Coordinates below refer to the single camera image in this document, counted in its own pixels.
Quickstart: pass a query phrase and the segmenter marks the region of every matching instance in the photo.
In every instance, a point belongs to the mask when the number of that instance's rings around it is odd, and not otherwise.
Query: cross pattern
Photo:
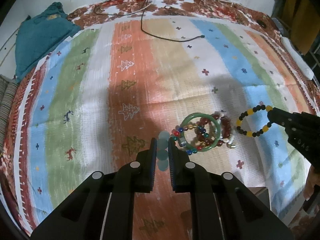
[[[213,93],[217,93],[217,91],[218,91],[219,89],[217,89],[216,87],[213,87],[213,89],[211,90],[211,92],[213,92]]]
[[[242,169],[242,166],[244,165],[244,162],[241,160],[238,160],[237,168]]]
[[[205,74],[206,76],[208,75],[209,71],[207,71],[205,68],[202,71],[203,74]]]

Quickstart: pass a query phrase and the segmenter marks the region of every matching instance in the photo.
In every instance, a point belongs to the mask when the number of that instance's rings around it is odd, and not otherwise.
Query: yellow bead
[[[266,131],[269,130],[269,127],[268,127],[267,125],[264,125],[264,126],[262,127],[262,130],[263,130],[263,132],[266,132]]]
[[[241,126],[242,121],[240,121],[239,119],[236,121],[236,126]]]
[[[248,110],[247,110],[247,113],[248,113],[248,115],[252,115],[252,114],[253,114],[252,108],[248,109]]]
[[[272,110],[272,106],[266,106],[266,111],[269,112],[270,110]]]

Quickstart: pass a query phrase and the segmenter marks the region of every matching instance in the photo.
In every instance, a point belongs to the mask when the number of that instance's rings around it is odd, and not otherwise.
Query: green bangle
[[[216,138],[214,139],[213,143],[210,145],[210,146],[207,146],[205,148],[203,148],[200,152],[206,152],[206,151],[209,151],[211,150],[212,148],[214,148],[218,141],[220,140],[220,134],[221,134],[221,129],[220,129],[220,125],[218,124],[217,120],[215,120],[211,115],[209,114],[202,114],[202,113],[193,113],[193,114],[189,114],[183,121],[182,121],[182,124],[181,124],[181,127],[183,126],[186,126],[192,119],[195,119],[197,117],[204,117],[204,118],[207,118],[208,120],[210,120],[211,122],[214,123],[215,127],[217,128],[217,136]],[[192,150],[194,149],[194,147],[192,145],[190,145],[188,142],[187,142],[187,148]]]

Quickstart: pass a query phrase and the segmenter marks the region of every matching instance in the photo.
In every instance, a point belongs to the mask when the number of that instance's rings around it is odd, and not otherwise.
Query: beaded bracelet
[[[196,124],[188,124],[194,118],[201,117],[200,122]],[[215,140],[209,138],[209,134],[206,132],[204,126],[213,122],[215,127]],[[187,130],[195,129],[197,139],[200,145],[196,148],[190,145],[184,136],[184,132]],[[233,143],[233,130],[230,125],[230,119],[228,119],[223,113],[215,112],[212,115],[193,113],[188,115],[182,122],[181,126],[177,130],[173,130],[173,140],[178,141],[180,147],[187,147],[186,152],[188,155],[195,154],[197,152],[205,152],[216,146],[220,147],[223,143],[226,143],[228,148],[235,148]]]
[[[269,130],[269,128],[271,127],[271,122],[268,122],[266,125],[264,125],[262,127],[262,129],[260,129],[257,132],[251,132],[251,131],[244,131],[243,129],[241,129],[241,124],[242,124],[242,120],[244,119],[244,117],[248,116],[248,115],[252,115],[257,111],[260,110],[266,110],[267,112],[272,110],[272,106],[265,106],[265,105],[257,105],[256,107],[250,108],[247,111],[245,111],[244,113],[241,113],[241,115],[239,116],[239,119],[236,121],[236,126],[237,126],[237,131],[240,134],[246,135],[248,137],[256,137],[256,136],[260,136],[261,134],[267,132]]]

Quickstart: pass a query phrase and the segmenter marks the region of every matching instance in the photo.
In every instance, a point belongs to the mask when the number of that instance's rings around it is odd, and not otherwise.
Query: red bead
[[[197,134],[197,135],[202,134],[202,132],[200,131],[200,129],[196,129],[196,134]]]
[[[221,123],[222,125],[227,126],[228,124],[230,124],[230,120],[224,116],[221,118]]]
[[[222,137],[223,138],[229,138],[230,136],[230,130],[224,130],[223,133],[222,133]]]
[[[204,136],[202,134],[198,134],[197,138],[199,142],[204,142]]]
[[[220,147],[223,144],[223,141],[219,140],[217,146]]]
[[[196,125],[204,128],[204,124],[202,122],[196,122]]]
[[[219,119],[219,115],[218,114],[212,114],[211,115],[215,120],[218,120]]]
[[[207,118],[201,117],[200,122],[206,125],[209,122],[209,120]]]

